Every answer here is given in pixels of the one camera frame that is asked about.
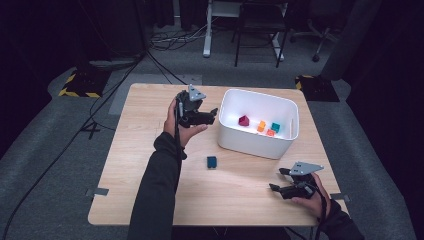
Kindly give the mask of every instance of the person's right hand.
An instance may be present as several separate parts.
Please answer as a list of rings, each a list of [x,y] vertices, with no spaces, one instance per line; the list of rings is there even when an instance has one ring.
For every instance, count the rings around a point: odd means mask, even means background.
[[[172,100],[171,104],[168,108],[168,117],[166,121],[163,124],[163,131],[168,132],[171,134],[172,137],[175,137],[175,107],[176,107],[177,101],[175,98]],[[180,131],[180,143],[181,147],[185,147],[190,140],[191,137],[194,135],[205,131],[208,129],[208,125],[201,124],[197,126],[192,126],[189,128],[184,128],[181,125],[178,125],[178,129]]]
[[[312,173],[312,176],[314,177],[315,183],[317,184],[322,195],[324,195],[325,201],[327,202],[327,211],[325,215],[325,217],[327,217],[328,214],[330,213],[330,207],[331,207],[330,197],[328,196],[327,191],[325,191],[324,187],[322,186],[321,179],[319,178],[319,176],[316,173]],[[318,192],[315,192],[310,199],[294,197],[291,200],[292,202],[307,208],[315,217],[317,218],[322,217],[321,216],[321,213],[322,213],[321,196],[319,195]]]

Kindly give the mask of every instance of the white plastic container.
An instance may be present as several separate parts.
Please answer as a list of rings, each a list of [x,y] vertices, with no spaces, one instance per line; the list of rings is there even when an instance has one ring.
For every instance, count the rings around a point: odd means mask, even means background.
[[[247,116],[249,126],[239,125]],[[265,130],[258,132],[260,121]],[[272,123],[280,125],[273,137],[266,135]],[[228,90],[219,114],[218,144],[230,150],[280,159],[299,135],[299,113],[289,99],[240,89]]]

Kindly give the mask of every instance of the office chair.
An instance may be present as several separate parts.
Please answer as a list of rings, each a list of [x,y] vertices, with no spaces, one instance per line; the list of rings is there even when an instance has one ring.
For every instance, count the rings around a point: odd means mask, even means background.
[[[283,4],[288,0],[245,0],[240,5],[240,13],[237,20],[237,26],[233,34],[231,42],[234,42],[235,35],[237,39],[236,60],[234,66],[237,67],[238,56],[240,48],[263,48],[264,46],[241,45],[241,36],[245,33],[249,34],[267,34],[269,42],[267,45],[272,44],[272,41],[277,33],[284,32],[283,39],[280,44],[280,51],[277,57],[278,68],[280,64],[281,55],[286,41],[288,28],[284,22]]]
[[[297,37],[315,36],[320,39],[318,48],[312,61],[318,62],[319,53],[325,40],[337,42],[337,35],[341,33],[346,24],[353,0],[310,0],[307,24],[309,32],[296,32],[290,37],[290,42],[295,42]]]

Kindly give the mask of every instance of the yellow black tape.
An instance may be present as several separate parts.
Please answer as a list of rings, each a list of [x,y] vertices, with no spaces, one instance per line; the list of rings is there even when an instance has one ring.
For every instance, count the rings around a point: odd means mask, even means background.
[[[300,75],[300,76],[297,76],[294,79],[294,83],[296,84],[297,90],[302,91],[302,83],[300,81],[300,78],[314,78],[314,77],[313,76],[310,76],[310,75]]]
[[[100,98],[100,94],[96,92],[83,92],[83,91],[68,91],[68,88],[75,81],[76,72],[73,72],[71,76],[65,82],[62,90],[59,92],[59,96],[70,96],[70,97],[94,97]]]

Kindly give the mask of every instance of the wooden table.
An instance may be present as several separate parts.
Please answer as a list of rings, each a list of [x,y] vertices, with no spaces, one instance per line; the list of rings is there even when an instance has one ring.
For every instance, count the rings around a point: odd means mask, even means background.
[[[207,95],[200,111],[220,108],[230,87],[195,86]],[[319,171],[328,193],[339,193],[321,139],[302,92],[291,89],[238,88],[293,100],[299,108],[299,137],[280,160],[272,160],[221,148],[217,143],[218,116],[208,130],[186,147],[176,196],[174,225],[191,226],[313,226],[316,219],[305,209],[283,200],[269,183],[288,186],[278,174],[296,161],[324,166]],[[88,220],[95,225],[128,225],[138,187],[153,142],[162,132],[167,109],[183,85],[134,84],[128,97],[100,178]],[[210,170],[207,156],[216,156],[218,166]]]

